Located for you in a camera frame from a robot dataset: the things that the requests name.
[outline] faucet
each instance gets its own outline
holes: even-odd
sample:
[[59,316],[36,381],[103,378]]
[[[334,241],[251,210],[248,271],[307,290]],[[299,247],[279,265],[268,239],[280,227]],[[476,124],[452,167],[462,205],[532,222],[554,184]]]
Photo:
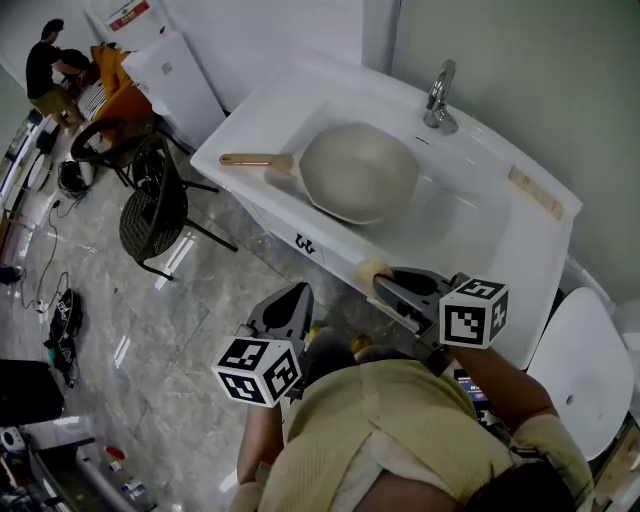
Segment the faucet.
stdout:
[[443,62],[427,100],[427,111],[424,114],[424,124],[429,128],[440,128],[443,135],[451,135],[458,131],[458,123],[447,112],[447,93],[456,72],[456,63],[451,59]]

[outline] white sink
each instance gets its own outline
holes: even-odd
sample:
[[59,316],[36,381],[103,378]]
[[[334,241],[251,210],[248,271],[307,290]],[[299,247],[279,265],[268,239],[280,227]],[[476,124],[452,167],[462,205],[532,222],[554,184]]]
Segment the white sink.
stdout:
[[[312,240],[319,249],[307,255],[355,287],[353,265],[374,256],[446,277],[464,272],[508,283],[509,323],[495,348],[525,368],[582,204],[533,160],[455,108],[449,110],[457,133],[428,128],[425,105],[424,91],[366,68],[319,56],[292,61],[234,111],[191,162],[273,234],[303,253],[299,241]],[[393,135],[420,166],[411,203],[379,223],[345,224],[314,208],[297,167],[286,176],[218,163],[223,153],[293,153],[297,165],[317,133],[353,122]],[[562,204],[560,221],[509,181],[512,166]]]

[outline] wooden handle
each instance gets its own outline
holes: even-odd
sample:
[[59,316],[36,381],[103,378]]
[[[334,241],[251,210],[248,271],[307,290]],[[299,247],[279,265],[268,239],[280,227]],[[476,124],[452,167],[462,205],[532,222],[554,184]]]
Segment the wooden handle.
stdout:
[[220,157],[222,165],[261,165],[269,166],[276,155],[228,153]]

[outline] red label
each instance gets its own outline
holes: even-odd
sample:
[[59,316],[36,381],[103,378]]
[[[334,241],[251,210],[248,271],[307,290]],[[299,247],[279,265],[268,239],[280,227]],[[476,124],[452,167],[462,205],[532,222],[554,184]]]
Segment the red label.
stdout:
[[136,5],[133,9],[131,9],[127,14],[125,14],[122,18],[118,18],[117,20],[111,22],[109,24],[109,28],[114,32],[117,32],[122,27],[127,26],[133,20],[135,20],[138,16],[140,16],[143,12],[149,10],[149,4],[145,0],[142,3]]

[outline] white refrigerator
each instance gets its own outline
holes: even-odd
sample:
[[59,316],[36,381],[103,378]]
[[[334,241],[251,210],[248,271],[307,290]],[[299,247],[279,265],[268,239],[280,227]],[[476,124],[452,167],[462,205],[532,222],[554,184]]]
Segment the white refrigerator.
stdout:
[[180,32],[167,30],[122,63],[136,86],[176,135],[199,148],[225,114]]

